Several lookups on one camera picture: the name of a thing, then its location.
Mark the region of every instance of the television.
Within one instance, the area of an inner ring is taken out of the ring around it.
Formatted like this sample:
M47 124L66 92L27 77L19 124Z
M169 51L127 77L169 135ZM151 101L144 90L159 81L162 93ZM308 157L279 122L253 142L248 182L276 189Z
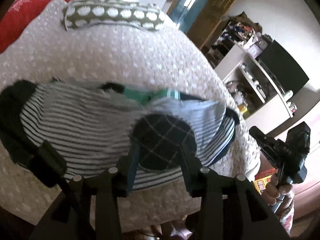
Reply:
M292 90L295 95L309 80L294 58L276 41L260 55L262 67L267 68L282 86L284 92Z

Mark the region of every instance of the striped fabric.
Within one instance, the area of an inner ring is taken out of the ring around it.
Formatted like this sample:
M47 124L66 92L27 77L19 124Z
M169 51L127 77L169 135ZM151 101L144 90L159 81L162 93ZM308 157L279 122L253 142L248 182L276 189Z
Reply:
M214 101L174 98L156 99L143 107L113 90L54 82L37 87L20 119L34 144L39 146L46 139L65 158L65 178L71 179L76 174L96 176L114 167L127 155L137 121L152 113L187 122L194 131L196 156L210 166L234 139L235 121L225 112L225 107ZM162 173L138 168L133 188L154 187L181 176L180 168Z

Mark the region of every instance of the bolt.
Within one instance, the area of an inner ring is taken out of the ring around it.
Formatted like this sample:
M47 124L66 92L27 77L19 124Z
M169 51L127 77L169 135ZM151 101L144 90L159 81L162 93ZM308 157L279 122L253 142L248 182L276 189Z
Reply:
M74 181L81 181L81 179L82 179L82 176L81 176L81 175L75 175L75 176L73 177L73 180L74 180Z
M109 169L109 173L114 174L118 172L118 168L117 167L112 167Z
M201 173L203 173L203 174L208 174L208 173L210 172L210 169L209 169L208 167L202 167L202 168L200 169L200 171L201 171Z
M237 179L238 179L239 181L245 181L246 177L245 177L243 174L238 174L238 175L237 175Z

